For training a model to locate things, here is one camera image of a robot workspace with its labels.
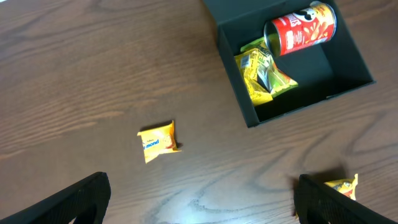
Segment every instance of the small yellow packet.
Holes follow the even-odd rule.
[[[325,182],[325,184],[343,195],[356,200],[355,187],[358,185],[358,174],[354,175],[354,179],[343,179]]]
[[[258,49],[251,49],[247,52],[235,56],[236,64],[243,76],[244,84],[248,89],[249,96],[254,106],[272,101],[272,95],[257,82],[258,70],[264,66],[266,55]]]
[[[142,138],[145,163],[155,159],[160,154],[180,152],[174,139],[174,121],[171,124],[138,132]]]

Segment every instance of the red can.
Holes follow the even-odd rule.
[[[329,41],[336,32],[336,14],[325,3],[266,22],[264,40],[275,57]]]

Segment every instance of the black box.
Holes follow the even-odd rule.
[[[336,33],[329,42],[275,58],[279,69],[298,82],[273,101],[254,107],[234,55],[263,35],[271,19],[309,7],[312,0],[204,0],[217,24],[217,46],[247,126],[253,127],[374,83],[333,0]]]

